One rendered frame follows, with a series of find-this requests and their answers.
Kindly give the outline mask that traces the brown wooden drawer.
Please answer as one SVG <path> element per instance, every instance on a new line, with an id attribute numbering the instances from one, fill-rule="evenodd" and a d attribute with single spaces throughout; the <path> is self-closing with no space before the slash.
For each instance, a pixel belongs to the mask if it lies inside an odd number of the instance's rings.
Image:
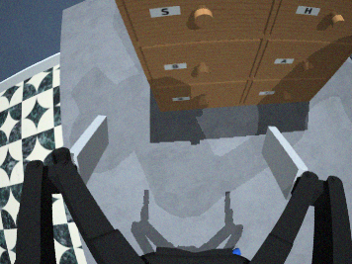
<path id="1" fill-rule="evenodd" d="M 329 76 L 351 49 L 349 43 L 268 39 L 254 78 Z"/>
<path id="2" fill-rule="evenodd" d="M 161 85 L 248 78 L 260 42 L 197 41 L 148 45 L 141 50 L 154 85 Z"/>
<path id="3" fill-rule="evenodd" d="M 270 36 L 352 41 L 352 0 L 281 0 Z"/>
<path id="4" fill-rule="evenodd" d="M 243 105 L 307 101 L 325 80 L 326 78 L 252 80 Z"/>
<path id="5" fill-rule="evenodd" d="M 208 37 L 263 36 L 273 2 L 273 0 L 124 1 L 140 44 Z"/>
<path id="6" fill-rule="evenodd" d="M 156 87 L 164 111 L 238 105 L 247 80 Z M 197 102 L 198 101 L 198 102 Z"/>

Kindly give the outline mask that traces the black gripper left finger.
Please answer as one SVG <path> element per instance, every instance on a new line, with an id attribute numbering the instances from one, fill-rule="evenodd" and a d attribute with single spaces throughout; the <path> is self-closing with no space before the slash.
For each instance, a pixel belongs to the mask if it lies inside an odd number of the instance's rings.
<path id="1" fill-rule="evenodd" d="M 62 195 L 97 264 L 145 264 L 86 187 L 108 144 L 107 116 L 98 116 L 70 150 L 52 151 L 53 165 L 44 166 L 41 160 L 27 164 L 14 264 L 56 264 L 52 194 Z"/>

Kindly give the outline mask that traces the brown wooden chest of drawers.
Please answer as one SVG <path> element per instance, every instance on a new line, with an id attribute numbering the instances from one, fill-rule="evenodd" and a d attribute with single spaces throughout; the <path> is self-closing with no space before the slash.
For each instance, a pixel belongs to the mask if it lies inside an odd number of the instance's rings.
<path id="1" fill-rule="evenodd" d="M 317 92 L 328 82 L 328 80 L 335 74 L 335 72 L 342 66 L 342 64 L 347 60 L 347 58 L 351 55 L 352 49 L 348 52 L 348 54 L 344 57 L 344 59 L 340 62 L 340 64 L 334 69 L 334 71 L 329 75 L 329 76 L 297 76 L 297 77 L 264 77 L 264 78 L 254 78 L 254 74 L 256 72 L 257 66 L 259 64 L 260 58 L 262 56 L 264 47 L 266 45 L 266 42 L 268 39 L 289 39 L 289 40 L 312 40 L 312 41 L 327 41 L 327 42 L 339 42 L 339 43 L 349 43 L 352 44 L 352 41 L 345 41 L 345 40 L 336 40 L 336 39 L 325 39 L 325 38 L 311 38 L 311 37 L 293 37 L 293 36 L 270 36 L 270 31 L 280 4 L 281 0 L 273 0 L 272 6 L 270 9 L 270 13 L 268 16 L 268 20 L 264 29 L 263 36 L 230 36 L 230 37 L 208 37 L 208 38 L 193 38 L 193 39 L 181 39 L 181 40 L 171 40 L 171 41 L 161 41 L 161 42 L 152 42 L 152 43 L 144 43 L 140 44 L 138 42 L 137 36 L 135 34 L 132 21 L 130 18 L 130 15 L 128 13 L 126 4 L 124 0 L 115 0 L 116 4 L 118 6 L 118 9 L 120 11 L 120 14 L 122 16 L 122 19 L 124 21 L 124 24 L 126 26 L 126 29 L 128 31 L 128 34 L 130 36 L 130 39 L 132 41 L 132 45 L 134 47 L 134 50 L 136 52 L 136 55 L 139 59 L 139 62 L 141 64 L 141 67 L 143 69 L 143 72 L 146 76 L 146 79 L 148 81 L 148 84 L 151 88 L 151 91 L 153 93 L 153 96 L 156 100 L 156 103 L 158 105 L 158 108 L 160 112 L 168 112 L 168 111 L 181 111 L 181 110 L 194 110 L 194 109 L 199 109 L 199 108 L 193 108 L 193 109 L 180 109 L 180 110 L 167 110 L 164 111 L 160 99 L 158 97 L 158 93 L 156 90 L 156 87 L 160 86 L 171 86 L 171 85 L 183 85 L 183 84 L 195 84 L 195 83 L 209 83 L 209 82 L 224 82 L 224 81 L 240 81 L 240 80 L 247 80 L 246 86 L 244 88 L 241 100 L 238 105 L 232 105 L 232 106 L 218 106 L 218 107 L 208 107 L 208 108 L 220 108 L 220 107 L 234 107 L 234 106 L 248 106 L 248 105 L 263 105 L 263 104 L 279 104 L 282 102 L 277 102 L 277 103 L 261 103 L 261 104 L 246 104 L 243 105 L 244 99 L 246 97 L 246 94 L 248 92 L 248 89 L 250 87 L 250 84 L 252 80 L 261 80 L 261 79 L 289 79 L 289 78 L 326 78 L 326 80 L 322 83 L 322 85 L 313 93 L 313 95 L 307 100 L 307 101 L 293 101 L 289 103 L 294 103 L 294 102 L 309 102 L 316 94 Z M 243 78 L 243 79 L 225 79 L 225 80 L 210 80 L 210 81 L 196 81 L 196 82 L 184 82 L 184 83 L 172 83 L 172 84 L 161 84 L 161 85 L 154 85 L 153 79 L 151 77 L 149 68 L 146 64 L 146 61 L 144 59 L 143 52 L 141 50 L 141 46 L 148 46 L 148 45 L 156 45 L 156 44 L 174 44 L 174 43 L 184 43 L 184 42 L 197 42 L 197 41 L 212 41 L 212 40 L 236 40 L 236 39 L 260 39 L 260 45 L 258 47 L 250 74 L 248 78 Z"/>

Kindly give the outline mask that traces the blue aa battery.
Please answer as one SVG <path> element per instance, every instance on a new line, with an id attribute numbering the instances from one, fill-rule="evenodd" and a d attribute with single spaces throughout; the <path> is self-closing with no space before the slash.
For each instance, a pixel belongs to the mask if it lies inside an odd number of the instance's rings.
<path id="1" fill-rule="evenodd" d="M 233 249 L 232 252 L 233 254 L 241 255 L 239 248 Z"/>

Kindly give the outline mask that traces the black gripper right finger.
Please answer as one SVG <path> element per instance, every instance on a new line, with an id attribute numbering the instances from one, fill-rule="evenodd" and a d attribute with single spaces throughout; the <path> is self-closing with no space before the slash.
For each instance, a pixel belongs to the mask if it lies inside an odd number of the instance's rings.
<path id="1" fill-rule="evenodd" d="M 268 127 L 262 155 L 290 200 L 249 264 L 284 264 L 308 207 L 314 206 L 311 264 L 352 264 L 352 238 L 342 181 L 319 180 L 276 127 Z M 291 199 L 290 199 L 291 198 Z"/>

